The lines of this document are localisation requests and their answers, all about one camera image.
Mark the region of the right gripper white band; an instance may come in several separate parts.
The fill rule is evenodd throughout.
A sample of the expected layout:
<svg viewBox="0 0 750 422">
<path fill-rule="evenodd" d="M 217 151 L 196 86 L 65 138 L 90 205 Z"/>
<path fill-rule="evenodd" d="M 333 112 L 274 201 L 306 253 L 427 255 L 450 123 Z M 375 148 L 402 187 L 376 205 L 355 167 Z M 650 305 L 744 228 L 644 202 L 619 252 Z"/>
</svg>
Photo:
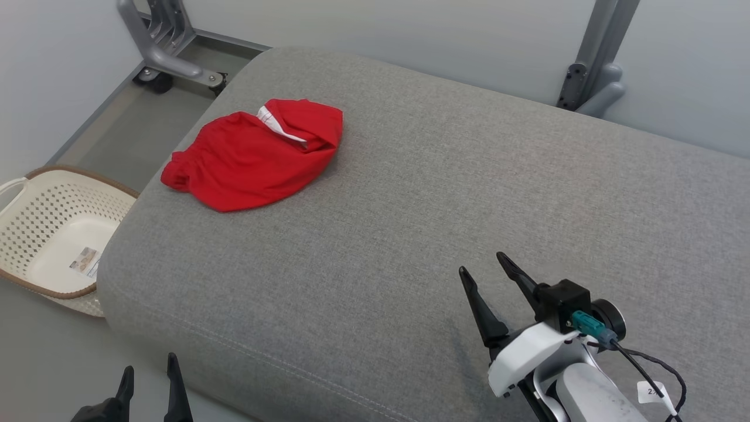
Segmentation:
<svg viewBox="0 0 750 422">
<path fill-rule="evenodd" d="M 549 288 L 549 285 L 536 283 L 504 252 L 498 251 L 496 258 L 508 278 L 516 283 L 533 312 L 541 312 L 543 305 L 539 293 Z M 512 337 L 507 326 L 496 318 L 480 296 L 476 281 L 466 267 L 459 267 L 458 273 L 480 339 L 490 350 L 491 363 L 487 377 L 495 396 L 504 396 L 510 392 L 512 386 L 517 386 L 528 374 L 551 358 L 565 342 L 581 334 L 580 331 L 560 333 L 552 326 L 541 322 L 523 329 Z"/>
</svg>

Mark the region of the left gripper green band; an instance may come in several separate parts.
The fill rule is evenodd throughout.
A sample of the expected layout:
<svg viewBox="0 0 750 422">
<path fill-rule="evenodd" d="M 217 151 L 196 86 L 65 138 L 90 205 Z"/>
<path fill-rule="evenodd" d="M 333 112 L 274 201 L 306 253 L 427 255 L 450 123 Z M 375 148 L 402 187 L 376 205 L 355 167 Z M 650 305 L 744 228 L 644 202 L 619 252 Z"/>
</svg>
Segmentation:
<svg viewBox="0 0 750 422">
<path fill-rule="evenodd" d="M 193 422 L 189 398 L 182 372 L 180 371 L 179 359 L 173 352 L 167 355 L 167 377 L 171 381 L 169 391 L 169 403 L 167 412 L 163 418 L 164 422 L 189 421 Z M 97 405 L 83 406 L 70 420 L 70 422 L 84 421 L 127 421 L 128 406 L 134 395 L 135 371 L 133 366 L 126 366 L 121 376 L 120 386 L 115 397 L 108 398 Z"/>
</svg>

